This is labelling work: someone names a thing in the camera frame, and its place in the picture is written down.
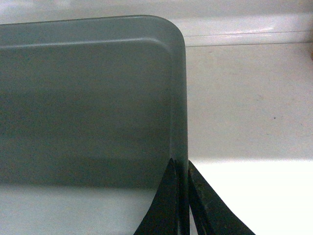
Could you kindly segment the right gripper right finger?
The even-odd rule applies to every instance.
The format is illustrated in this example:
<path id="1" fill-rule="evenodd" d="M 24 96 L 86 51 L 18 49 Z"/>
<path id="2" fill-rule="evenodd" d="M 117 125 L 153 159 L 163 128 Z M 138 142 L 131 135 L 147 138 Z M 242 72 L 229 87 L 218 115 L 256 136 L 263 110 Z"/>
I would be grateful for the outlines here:
<path id="1" fill-rule="evenodd" d="M 189 204 L 199 235 L 253 235 L 201 175 L 192 162 L 188 169 Z"/>

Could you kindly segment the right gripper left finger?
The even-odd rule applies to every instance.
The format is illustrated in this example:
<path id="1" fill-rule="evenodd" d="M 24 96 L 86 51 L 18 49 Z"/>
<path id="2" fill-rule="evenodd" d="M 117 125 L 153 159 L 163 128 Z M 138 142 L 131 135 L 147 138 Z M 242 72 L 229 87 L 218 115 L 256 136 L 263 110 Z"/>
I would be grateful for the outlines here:
<path id="1" fill-rule="evenodd" d="M 135 234 L 176 235 L 178 233 L 178 202 L 178 176 L 175 162 L 170 159 L 153 201 Z"/>

